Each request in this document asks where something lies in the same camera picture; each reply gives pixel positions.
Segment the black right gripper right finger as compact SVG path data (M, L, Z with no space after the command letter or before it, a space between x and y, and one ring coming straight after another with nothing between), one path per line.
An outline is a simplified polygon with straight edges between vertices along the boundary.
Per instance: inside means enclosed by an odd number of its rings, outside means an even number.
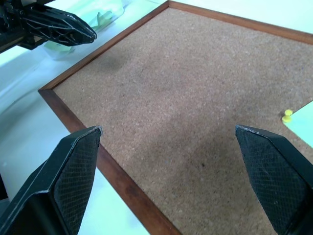
M279 235L313 233L313 165L285 137L236 125L250 184Z

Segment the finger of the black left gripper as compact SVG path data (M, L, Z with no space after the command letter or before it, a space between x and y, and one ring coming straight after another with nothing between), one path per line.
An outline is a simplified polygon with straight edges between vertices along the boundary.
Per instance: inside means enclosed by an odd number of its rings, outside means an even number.
M75 14L45 5L28 8L28 30L46 40L95 40L96 32Z
M35 36L68 47L94 42L94 30L76 18L40 19L25 18L27 30Z

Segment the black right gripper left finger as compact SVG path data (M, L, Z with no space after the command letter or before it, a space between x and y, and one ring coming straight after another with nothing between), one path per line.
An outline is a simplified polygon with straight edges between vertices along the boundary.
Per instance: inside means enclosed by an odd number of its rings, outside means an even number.
M92 190L102 128L60 140L0 217L2 235L76 235Z

